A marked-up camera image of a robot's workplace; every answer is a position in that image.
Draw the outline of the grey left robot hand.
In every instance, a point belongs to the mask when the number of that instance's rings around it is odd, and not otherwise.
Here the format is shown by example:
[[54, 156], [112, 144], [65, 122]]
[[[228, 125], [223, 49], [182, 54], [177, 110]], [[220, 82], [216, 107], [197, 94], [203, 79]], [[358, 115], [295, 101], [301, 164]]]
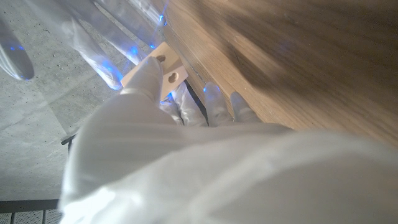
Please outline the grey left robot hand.
[[63, 223], [396, 223], [397, 149], [347, 133], [263, 123], [239, 93], [205, 87], [160, 102], [143, 61], [80, 128], [65, 168]]

